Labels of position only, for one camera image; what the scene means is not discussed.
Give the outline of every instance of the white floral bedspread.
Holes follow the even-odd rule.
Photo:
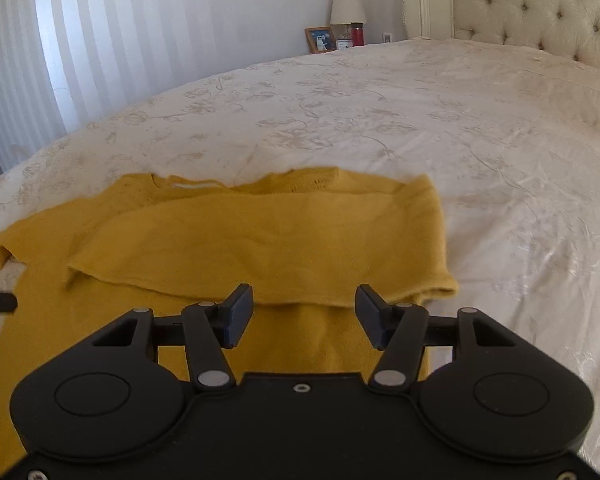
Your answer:
[[[479,307],[583,377],[597,402],[584,455],[600,470],[600,72],[589,66],[413,40],[190,83],[0,177],[0,230],[129,172],[240,184],[330,165],[429,174],[461,283],[432,311]]]

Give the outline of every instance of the yellow sweater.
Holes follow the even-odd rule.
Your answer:
[[[27,264],[0,335],[0,474],[23,455],[9,416],[21,378],[136,306],[178,314],[253,285],[237,349],[245,371],[350,372],[378,360],[352,307],[360,283],[387,301],[453,295],[440,201],[426,176],[402,184],[335,168],[272,174],[228,188],[149,174],[0,234],[0,268]],[[187,379],[184,352],[160,363]]]

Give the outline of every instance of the red bottle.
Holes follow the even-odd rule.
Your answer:
[[[362,23],[351,23],[351,39],[353,40],[353,46],[363,46],[365,44]]]

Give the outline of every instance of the photograph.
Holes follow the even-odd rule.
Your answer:
[[[347,50],[348,48],[353,47],[353,40],[337,40],[336,45],[338,50]]]
[[[336,50],[336,40],[331,27],[306,28],[304,32],[312,54]]]

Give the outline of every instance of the white lampshade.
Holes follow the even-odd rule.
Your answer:
[[[366,23],[362,0],[333,0],[331,25],[348,25],[349,23]]]

